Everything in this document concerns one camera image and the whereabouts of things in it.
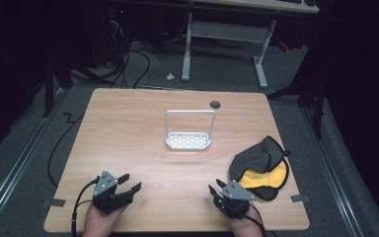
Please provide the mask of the metal floor rail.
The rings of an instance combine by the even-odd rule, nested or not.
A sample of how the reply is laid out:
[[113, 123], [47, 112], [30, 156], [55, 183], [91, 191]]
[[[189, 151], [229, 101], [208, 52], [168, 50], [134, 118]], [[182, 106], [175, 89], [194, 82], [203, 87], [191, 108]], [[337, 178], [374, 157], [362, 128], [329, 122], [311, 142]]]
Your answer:
[[15, 122], [0, 145], [0, 213], [24, 175], [33, 158], [39, 141], [43, 138], [50, 120], [59, 105], [69, 94], [69, 89], [57, 89], [53, 94], [54, 106], [44, 109], [44, 92], [38, 93], [33, 105]]
[[333, 197], [337, 204], [338, 210], [340, 211], [343, 223], [349, 233], [350, 237], [363, 237], [363, 232], [355, 216], [353, 208], [350, 204], [349, 198], [347, 197], [340, 179], [334, 169], [331, 162], [329, 153], [325, 147], [325, 144], [321, 138], [316, 134], [313, 127], [313, 118], [311, 112], [308, 109], [299, 109], [303, 119], [307, 124], [307, 128], [311, 133], [313, 141], [319, 152], [319, 160], [322, 164], [324, 173], [327, 177], [329, 187], [332, 191]]

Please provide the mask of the black metal stand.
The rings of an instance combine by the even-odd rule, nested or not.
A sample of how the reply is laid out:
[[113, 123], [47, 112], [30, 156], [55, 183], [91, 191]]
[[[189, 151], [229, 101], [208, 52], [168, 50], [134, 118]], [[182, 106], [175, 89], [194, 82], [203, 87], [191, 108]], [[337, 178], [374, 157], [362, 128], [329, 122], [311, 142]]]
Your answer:
[[321, 139], [321, 123], [324, 115], [324, 100], [326, 79], [307, 79], [302, 82], [294, 83], [281, 90], [267, 95], [269, 100], [275, 100], [284, 95], [298, 95], [297, 105], [299, 107], [314, 107], [314, 114], [312, 116], [312, 129], [315, 135]]
[[70, 72], [64, 61], [60, 58], [51, 58], [45, 65], [44, 78], [44, 113], [43, 117], [48, 118], [54, 105], [54, 81], [57, 81], [61, 88], [70, 89], [73, 85]]

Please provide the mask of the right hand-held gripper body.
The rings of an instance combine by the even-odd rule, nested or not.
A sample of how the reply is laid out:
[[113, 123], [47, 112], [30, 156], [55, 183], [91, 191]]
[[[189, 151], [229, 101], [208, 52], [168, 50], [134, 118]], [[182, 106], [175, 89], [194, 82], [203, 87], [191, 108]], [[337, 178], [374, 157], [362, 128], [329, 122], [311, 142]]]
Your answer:
[[218, 197], [213, 197], [214, 205], [229, 218], [242, 218], [249, 210], [254, 196], [238, 182], [231, 181], [225, 188], [220, 188]]

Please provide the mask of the grey and yellow cloth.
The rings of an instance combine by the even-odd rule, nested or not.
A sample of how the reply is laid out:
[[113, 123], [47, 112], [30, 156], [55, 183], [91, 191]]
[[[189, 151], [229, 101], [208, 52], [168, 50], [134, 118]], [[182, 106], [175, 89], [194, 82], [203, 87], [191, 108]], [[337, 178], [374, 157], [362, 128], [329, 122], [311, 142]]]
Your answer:
[[277, 197], [289, 176], [286, 157], [291, 154], [271, 136], [235, 155], [229, 177], [256, 197], [270, 201]]

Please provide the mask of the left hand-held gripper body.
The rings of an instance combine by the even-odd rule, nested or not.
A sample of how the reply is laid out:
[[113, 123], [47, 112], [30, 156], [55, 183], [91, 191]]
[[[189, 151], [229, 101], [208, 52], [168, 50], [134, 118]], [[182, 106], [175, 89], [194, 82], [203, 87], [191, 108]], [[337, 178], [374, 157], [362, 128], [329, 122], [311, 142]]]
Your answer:
[[93, 206], [105, 214], [110, 214], [133, 202], [134, 193], [132, 191], [122, 194], [115, 192], [119, 186], [116, 179], [109, 171], [104, 170], [93, 192]]

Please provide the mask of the person's right hand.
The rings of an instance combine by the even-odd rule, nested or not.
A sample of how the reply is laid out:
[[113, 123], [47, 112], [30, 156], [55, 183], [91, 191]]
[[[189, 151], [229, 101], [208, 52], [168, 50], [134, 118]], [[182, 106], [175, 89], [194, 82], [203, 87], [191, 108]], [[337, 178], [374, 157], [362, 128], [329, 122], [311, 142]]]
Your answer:
[[260, 228], [262, 217], [252, 202], [246, 217], [228, 218], [227, 221], [235, 237], [264, 237]]

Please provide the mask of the white metal rack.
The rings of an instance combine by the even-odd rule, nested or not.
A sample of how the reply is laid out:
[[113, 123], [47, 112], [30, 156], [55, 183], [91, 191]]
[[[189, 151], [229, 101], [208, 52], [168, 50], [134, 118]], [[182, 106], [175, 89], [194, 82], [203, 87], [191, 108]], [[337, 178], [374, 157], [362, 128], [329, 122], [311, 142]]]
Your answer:
[[213, 110], [165, 112], [166, 144], [172, 150], [205, 150], [212, 141], [216, 119]]

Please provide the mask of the person's left hand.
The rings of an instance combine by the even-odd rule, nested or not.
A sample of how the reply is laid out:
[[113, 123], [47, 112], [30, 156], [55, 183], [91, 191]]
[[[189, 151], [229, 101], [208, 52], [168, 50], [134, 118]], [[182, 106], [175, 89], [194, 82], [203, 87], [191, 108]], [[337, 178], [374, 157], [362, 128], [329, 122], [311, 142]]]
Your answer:
[[83, 237], [109, 237], [126, 209], [127, 205], [105, 214], [90, 204], [85, 216]]

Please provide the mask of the white-legged desk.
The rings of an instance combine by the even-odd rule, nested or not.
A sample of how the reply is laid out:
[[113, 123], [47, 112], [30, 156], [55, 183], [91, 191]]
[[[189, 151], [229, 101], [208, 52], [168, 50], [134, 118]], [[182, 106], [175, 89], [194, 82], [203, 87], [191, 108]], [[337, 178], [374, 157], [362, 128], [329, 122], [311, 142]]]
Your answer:
[[[308, 0], [189, 0], [189, 5], [191, 7], [201, 7], [202, 5], [236, 7], [242, 10], [264, 11], [268, 14], [299, 14], [300, 16], [314, 15], [319, 12], [319, 8], [314, 3], [308, 3]], [[262, 46], [259, 54], [253, 57], [253, 63], [259, 86], [266, 89], [267, 81], [263, 60], [276, 22], [276, 17], [271, 17], [263, 26], [255, 26], [252, 23], [220, 23], [213, 20], [195, 20], [192, 13], [188, 13], [182, 80], [189, 81], [190, 79], [191, 40], [193, 38], [254, 42]]]

